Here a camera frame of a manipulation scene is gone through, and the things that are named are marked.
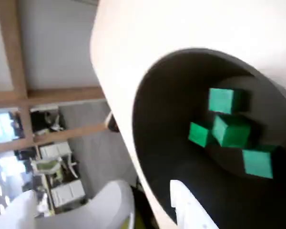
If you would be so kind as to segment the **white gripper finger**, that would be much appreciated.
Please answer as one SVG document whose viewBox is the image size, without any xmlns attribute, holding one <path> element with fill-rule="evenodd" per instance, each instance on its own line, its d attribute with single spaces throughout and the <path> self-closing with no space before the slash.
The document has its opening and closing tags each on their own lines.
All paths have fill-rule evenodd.
<svg viewBox="0 0 286 229">
<path fill-rule="evenodd" d="M 175 209 L 180 229 L 216 229 L 206 210 L 180 180 L 170 181 L 171 207 Z"/>
<path fill-rule="evenodd" d="M 85 205 L 51 217 L 38 218 L 35 192 L 16 197 L 0 215 L 0 229 L 120 229 L 135 227 L 135 203 L 124 180 L 108 182 Z"/>
</svg>

